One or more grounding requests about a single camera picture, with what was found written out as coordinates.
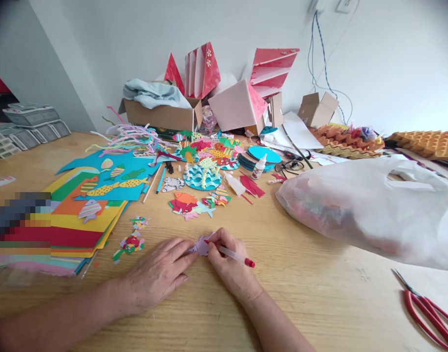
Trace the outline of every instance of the forearm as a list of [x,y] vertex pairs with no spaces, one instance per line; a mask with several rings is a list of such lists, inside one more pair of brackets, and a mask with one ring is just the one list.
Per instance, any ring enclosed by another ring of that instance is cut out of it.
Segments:
[[126,312],[114,280],[0,320],[0,351],[64,352]]
[[254,300],[240,303],[250,317],[265,352],[314,352],[296,326],[263,290]]

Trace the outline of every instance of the white glue bottle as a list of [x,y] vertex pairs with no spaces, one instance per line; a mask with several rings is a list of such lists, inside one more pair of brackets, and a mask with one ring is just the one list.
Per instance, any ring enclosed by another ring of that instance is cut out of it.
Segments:
[[254,180],[259,179],[259,177],[261,176],[261,174],[263,173],[264,167],[266,165],[266,156],[267,154],[264,155],[264,157],[262,157],[255,165],[255,168],[253,169],[253,172],[251,174],[251,178]]

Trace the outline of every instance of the person's left hand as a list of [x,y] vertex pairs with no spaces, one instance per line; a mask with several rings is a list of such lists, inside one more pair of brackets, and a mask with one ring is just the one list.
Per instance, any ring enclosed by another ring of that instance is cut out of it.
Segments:
[[192,241],[183,238],[165,241],[119,278],[125,315],[139,314],[158,305],[188,280],[183,271],[199,256],[198,252],[187,254],[193,246]]

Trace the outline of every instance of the light blue fabric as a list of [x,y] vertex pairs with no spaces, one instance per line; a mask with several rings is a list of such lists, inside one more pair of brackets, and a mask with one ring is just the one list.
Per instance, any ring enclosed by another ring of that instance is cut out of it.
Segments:
[[141,103],[147,109],[153,109],[159,105],[191,109],[188,100],[177,87],[160,82],[148,83],[134,78],[125,83],[123,95],[128,100]]

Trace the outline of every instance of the red scissors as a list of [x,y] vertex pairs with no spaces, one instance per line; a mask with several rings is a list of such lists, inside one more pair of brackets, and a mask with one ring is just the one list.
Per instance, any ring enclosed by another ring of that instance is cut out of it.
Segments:
[[[406,287],[406,290],[403,291],[406,308],[408,309],[409,314],[413,318],[413,320],[424,330],[424,332],[429,335],[429,337],[434,340],[440,347],[444,350],[448,351],[448,329],[446,328],[445,323],[439,317],[439,312],[442,316],[444,316],[448,320],[448,314],[445,313],[442,309],[440,309],[434,302],[432,302],[427,297],[421,296],[417,293],[413,288],[408,285],[408,283],[403,279],[401,274],[397,271],[393,271],[398,278],[403,282]],[[413,307],[413,302],[419,307],[419,309],[424,313],[424,315],[429,319],[429,321],[436,327],[438,332],[442,335],[444,340],[447,343],[444,343],[438,336],[436,336],[421,318],[418,316]]]

